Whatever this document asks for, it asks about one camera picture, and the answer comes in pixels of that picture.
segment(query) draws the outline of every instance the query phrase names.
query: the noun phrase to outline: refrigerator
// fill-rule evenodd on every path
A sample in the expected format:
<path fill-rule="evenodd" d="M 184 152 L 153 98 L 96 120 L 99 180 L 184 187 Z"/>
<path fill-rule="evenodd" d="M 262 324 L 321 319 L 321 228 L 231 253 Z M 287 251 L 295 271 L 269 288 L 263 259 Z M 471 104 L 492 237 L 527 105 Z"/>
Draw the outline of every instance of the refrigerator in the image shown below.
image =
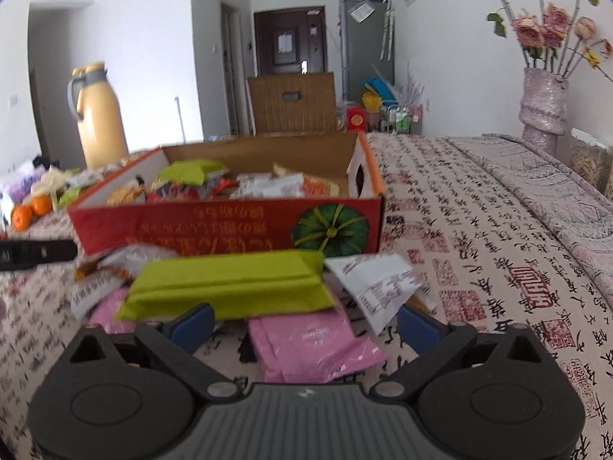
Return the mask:
<path fill-rule="evenodd" d="M 362 95 L 366 91 L 361 82 L 376 76 L 372 64 L 387 81 L 391 84 L 394 81 L 394 43 L 392 44 L 391 60 L 387 60 L 388 41 L 383 60 L 381 60 L 385 9 L 387 6 L 385 3 L 369 0 L 369 5 L 374 8 L 374 12 L 362 22 L 358 22 L 351 13 L 360 7 L 364 1 L 341 0 L 340 2 L 343 100 L 359 102 L 360 104 L 362 103 Z"/>

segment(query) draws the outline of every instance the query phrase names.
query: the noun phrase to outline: green snack package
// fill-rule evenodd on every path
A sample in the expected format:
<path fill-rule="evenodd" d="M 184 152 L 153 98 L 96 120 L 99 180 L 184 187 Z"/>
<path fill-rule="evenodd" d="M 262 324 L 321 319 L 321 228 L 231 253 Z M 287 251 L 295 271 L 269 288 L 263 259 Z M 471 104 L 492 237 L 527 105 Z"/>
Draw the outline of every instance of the green snack package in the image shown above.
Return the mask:
<path fill-rule="evenodd" d="M 220 176 L 228 172 L 219 161 L 212 159 L 190 159 L 178 161 L 162 169 L 157 176 L 161 181 L 185 183 L 186 185 L 202 185 L 211 173 L 219 172 Z"/>
<path fill-rule="evenodd" d="M 175 318 L 209 303 L 215 319 L 311 313 L 334 306 L 319 251 L 164 259 L 149 263 L 130 288 L 118 319 Z"/>

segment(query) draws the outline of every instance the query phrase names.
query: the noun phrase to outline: purple package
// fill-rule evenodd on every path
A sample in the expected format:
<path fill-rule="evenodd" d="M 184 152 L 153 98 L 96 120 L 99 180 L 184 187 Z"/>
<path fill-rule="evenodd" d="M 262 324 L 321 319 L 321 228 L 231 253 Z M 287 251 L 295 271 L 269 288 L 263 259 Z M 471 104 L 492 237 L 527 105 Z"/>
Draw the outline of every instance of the purple package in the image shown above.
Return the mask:
<path fill-rule="evenodd" d="M 44 166 L 39 166 L 34 170 L 34 173 L 26 176 L 21 181 L 14 183 L 8 188 L 8 196 L 14 202 L 21 202 L 28 195 L 30 195 L 30 189 L 32 185 L 37 181 L 41 181 L 42 176 L 47 172 Z"/>
<path fill-rule="evenodd" d="M 114 290 L 100 301 L 91 315 L 90 324 L 101 325 L 107 334 L 130 334 L 136 330 L 135 322 L 115 319 L 119 306 L 128 296 L 128 290 L 127 287 Z"/>
<path fill-rule="evenodd" d="M 307 315 L 254 318 L 248 327 L 268 383 L 323 384 L 386 358 L 368 337 L 355 337 L 340 306 Z"/>

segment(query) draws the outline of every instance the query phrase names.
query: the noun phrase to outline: green pumpkin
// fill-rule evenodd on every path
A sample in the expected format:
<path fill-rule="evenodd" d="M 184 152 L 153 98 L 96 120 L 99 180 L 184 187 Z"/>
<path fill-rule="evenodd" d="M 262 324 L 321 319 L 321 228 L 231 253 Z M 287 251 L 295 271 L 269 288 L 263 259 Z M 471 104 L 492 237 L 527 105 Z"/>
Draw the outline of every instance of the green pumpkin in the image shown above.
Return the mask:
<path fill-rule="evenodd" d="M 292 242 L 298 249 L 314 249 L 326 258 L 362 254 L 369 242 L 366 217 L 344 204 L 322 204 L 300 215 L 292 228 Z"/>

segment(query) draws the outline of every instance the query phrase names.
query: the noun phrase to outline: yellow thermos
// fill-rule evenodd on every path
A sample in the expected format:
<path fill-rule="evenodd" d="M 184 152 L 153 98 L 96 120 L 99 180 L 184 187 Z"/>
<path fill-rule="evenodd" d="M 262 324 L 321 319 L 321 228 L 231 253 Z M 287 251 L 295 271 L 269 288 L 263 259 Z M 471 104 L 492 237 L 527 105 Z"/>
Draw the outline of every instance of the yellow thermos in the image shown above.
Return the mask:
<path fill-rule="evenodd" d="M 128 155 L 119 102 L 108 84 L 104 62 L 94 62 L 72 72 L 68 105 L 79 125 L 89 169 L 116 163 Z"/>

